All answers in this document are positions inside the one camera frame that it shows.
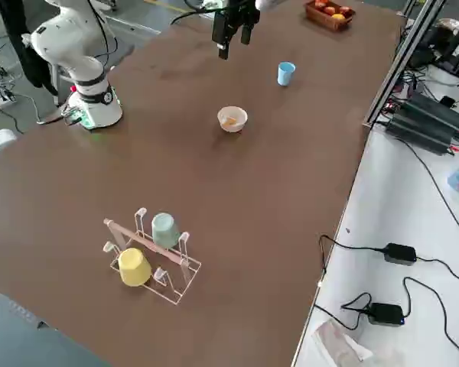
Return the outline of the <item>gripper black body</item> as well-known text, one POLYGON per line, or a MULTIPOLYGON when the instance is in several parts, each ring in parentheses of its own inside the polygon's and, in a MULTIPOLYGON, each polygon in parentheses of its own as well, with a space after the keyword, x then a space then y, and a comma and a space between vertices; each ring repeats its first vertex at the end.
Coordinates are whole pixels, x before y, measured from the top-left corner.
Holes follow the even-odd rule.
POLYGON ((256 0, 230 0, 229 16, 231 18, 258 18, 260 10, 257 7, 256 0))

